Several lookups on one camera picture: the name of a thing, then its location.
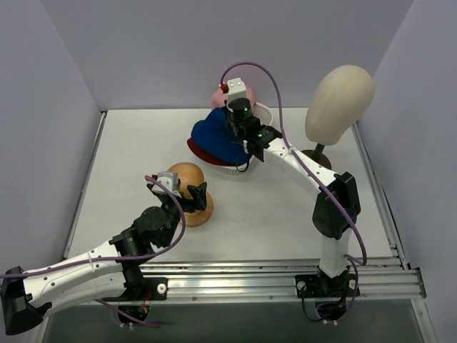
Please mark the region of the blue bucket hat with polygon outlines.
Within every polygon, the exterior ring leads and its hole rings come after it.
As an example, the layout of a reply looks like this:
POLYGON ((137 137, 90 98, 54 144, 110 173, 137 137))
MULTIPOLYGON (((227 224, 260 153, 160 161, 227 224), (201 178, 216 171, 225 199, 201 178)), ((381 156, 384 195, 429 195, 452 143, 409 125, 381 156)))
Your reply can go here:
POLYGON ((203 150, 233 166, 244 165, 249 160, 243 147, 235 142, 234 134, 226 132, 226 117, 221 108, 211 110, 205 119, 196 122, 190 138, 203 150))

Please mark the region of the pink LA baseball cap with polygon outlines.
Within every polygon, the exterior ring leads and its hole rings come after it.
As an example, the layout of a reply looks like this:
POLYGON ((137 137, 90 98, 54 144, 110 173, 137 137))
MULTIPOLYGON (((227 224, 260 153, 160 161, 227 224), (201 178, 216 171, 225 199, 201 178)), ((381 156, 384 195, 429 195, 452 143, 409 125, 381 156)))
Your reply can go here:
MULTIPOLYGON (((218 87, 211 96, 210 108, 211 110, 215 108, 222 108, 235 98, 235 96, 229 98, 229 95, 224 93, 221 87, 218 87)), ((256 95, 254 94, 253 89, 248 85, 246 85, 246 98, 250 101, 251 107, 254 107, 257 104, 256 95)))

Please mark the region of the white perforated plastic basket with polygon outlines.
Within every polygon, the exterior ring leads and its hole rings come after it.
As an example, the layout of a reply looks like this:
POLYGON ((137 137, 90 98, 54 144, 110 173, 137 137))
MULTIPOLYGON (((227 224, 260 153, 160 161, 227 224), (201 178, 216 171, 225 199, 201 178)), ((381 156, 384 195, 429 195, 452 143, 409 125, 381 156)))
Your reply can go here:
POLYGON ((257 103, 251 112, 253 114, 251 126, 247 129, 242 126, 236 126, 226 118, 226 132, 234 134, 236 137, 235 142, 240 144, 244 152, 248 154, 248 162, 241 166, 216 166, 207 163, 209 166, 226 174, 237 175, 246 172, 254 158, 260 160, 263 157, 267 136, 273 130, 273 117, 270 109, 260 103, 257 103))

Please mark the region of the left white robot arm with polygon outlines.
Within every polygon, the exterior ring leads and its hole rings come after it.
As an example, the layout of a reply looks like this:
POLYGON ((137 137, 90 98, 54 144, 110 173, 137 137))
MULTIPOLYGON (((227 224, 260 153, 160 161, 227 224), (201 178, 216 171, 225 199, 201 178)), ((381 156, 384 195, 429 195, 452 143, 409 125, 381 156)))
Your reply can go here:
POLYGON ((22 334, 62 309, 102 299, 137 299, 146 288, 140 266, 175 247, 187 213, 207 207, 207 183, 176 186, 153 175, 146 186, 161 206, 149 207, 120 234, 74 258, 40 269, 20 266, 1 274, 5 333, 22 334))

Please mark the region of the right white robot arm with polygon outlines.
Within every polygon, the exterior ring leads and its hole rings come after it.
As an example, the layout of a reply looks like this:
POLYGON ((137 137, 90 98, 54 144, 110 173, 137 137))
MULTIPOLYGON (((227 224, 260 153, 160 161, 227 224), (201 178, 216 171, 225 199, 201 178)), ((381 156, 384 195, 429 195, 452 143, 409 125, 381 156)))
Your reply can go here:
POLYGON ((357 272, 350 267, 350 227, 361 212, 356 180, 348 172, 337 174, 295 149, 285 136, 262 124, 246 98, 226 102, 226 126, 245 152, 276 167, 316 200, 312 223, 322 237, 321 257, 315 274, 297 276, 297 295, 306 298, 357 297, 357 272))

